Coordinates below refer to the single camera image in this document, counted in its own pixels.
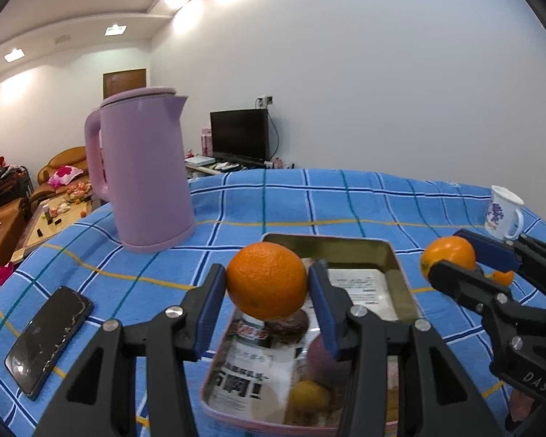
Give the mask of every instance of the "table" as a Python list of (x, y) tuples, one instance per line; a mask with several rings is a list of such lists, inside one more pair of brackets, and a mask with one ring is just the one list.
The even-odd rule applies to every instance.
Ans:
[[(32, 215), (32, 218), (28, 222), (26, 229), (22, 237), (20, 238), (18, 244), (16, 245), (16, 250), (12, 254), (12, 263), (19, 264), (25, 258), (27, 258), (33, 251), (35, 251), (42, 243), (47, 242), (56, 234), (59, 234), (69, 225), (74, 224), (77, 220), (81, 219), (81, 212), (86, 212), (87, 215), (93, 212), (97, 207), (100, 206), (99, 200), (94, 200), (90, 197), (87, 201), (81, 202), (80, 204), (71, 203), (71, 209), (67, 212), (60, 214), (53, 219), (53, 222), (49, 225), (47, 219), (44, 217), (42, 212), (43, 205), (59, 205), (64, 202), (65, 194), (60, 194), (56, 197), (51, 197), (46, 200), (43, 200), (35, 213)], [(55, 221), (61, 219), (62, 222), (55, 224)], [(37, 230), (40, 229), (42, 236), (38, 236)]]
[[(492, 349), (480, 318), (432, 289), (420, 272), (420, 256), (433, 240), (458, 228), (485, 232), (489, 188), (378, 172), (255, 169), (199, 178), (190, 184), (190, 192), (196, 230), (180, 245), (158, 254), (127, 251), (111, 205), (104, 205), (44, 243), (0, 289), (0, 416), (17, 437), (31, 437), (63, 376), (103, 322), (114, 318), (131, 325), (151, 320), (162, 309), (181, 303), (187, 290), (202, 284), (213, 263), (226, 266), (243, 246), (270, 232), (388, 241), (422, 315), (443, 336), (498, 421), (505, 420), (511, 388), (489, 370)], [(522, 214), (524, 232), (546, 241), (546, 223), (527, 208)], [(31, 402), (19, 394), (4, 358), (17, 335), (60, 286), (89, 297), (94, 309), (38, 399)], [(546, 297), (521, 277), (516, 276), (510, 289), (518, 302), (546, 307)], [(233, 310), (225, 297), (210, 349), (198, 362), (185, 365), (200, 437), (250, 433), (209, 417), (199, 402), (199, 390)], [(150, 436), (144, 360), (137, 364), (135, 409), (136, 435)]]

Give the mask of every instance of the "wooden door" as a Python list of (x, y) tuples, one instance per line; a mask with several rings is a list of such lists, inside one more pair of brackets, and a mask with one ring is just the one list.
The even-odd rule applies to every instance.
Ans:
[(142, 87), (146, 87), (146, 70), (144, 68), (103, 74), (103, 98)]

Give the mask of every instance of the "mug handle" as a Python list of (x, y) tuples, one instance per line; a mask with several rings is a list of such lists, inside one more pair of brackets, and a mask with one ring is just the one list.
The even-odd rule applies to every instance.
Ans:
[(516, 228), (516, 233), (511, 236), (506, 233), (505, 239), (507, 240), (516, 240), (524, 229), (524, 216), (522, 215), (522, 211), (519, 208), (516, 209), (516, 215), (518, 216), (518, 227)]
[(89, 177), (93, 190), (103, 200), (109, 202), (109, 187), (103, 175), (103, 161), (101, 159), (101, 147), (99, 145), (99, 132), (101, 131), (101, 115), (99, 110), (91, 113), (85, 121), (85, 152)]

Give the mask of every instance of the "recessed light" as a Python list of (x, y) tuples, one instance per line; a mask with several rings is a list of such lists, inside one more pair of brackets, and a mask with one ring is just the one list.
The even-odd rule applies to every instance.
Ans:
[(118, 26), (114, 24), (113, 26), (107, 28), (105, 31), (106, 36), (119, 36), (120, 34), (123, 34), (126, 30), (127, 26)]
[(164, 0), (170, 9), (179, 9), (186, 4), (186, 0)]
[(18, 60), (23, 57), (24, 57), (24, 52), (22, 52), (22, 49), (13, 49), (10, 54), (7, 54), (6, 56), (4, 56), (4, 59), (6, 59), (6, 62), (14, 62), (15, 60)]

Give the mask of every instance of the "orange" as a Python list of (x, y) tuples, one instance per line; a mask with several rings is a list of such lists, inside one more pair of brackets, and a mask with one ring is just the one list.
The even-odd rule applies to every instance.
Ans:
[(259, 320), (294, 314), (307, 295), (307, 274), (300, 257), (276, 243), (254, 243), (239, 251), (226, 268), (230, 299)]
[(473, 246), (460, 236), (443, 236), (427, 246), (420, 257), (420, 272), (427, 281), (431, 266), (441, 260), (470, 270), (476, 267)]
[(508, 271), (507, 273), (502, 273), (501, 271), (494, 271), (491, 275), (491, 278), (496, 282), (497, 284), (501, 286), (509, 286), (514, 282), (514, 272)]

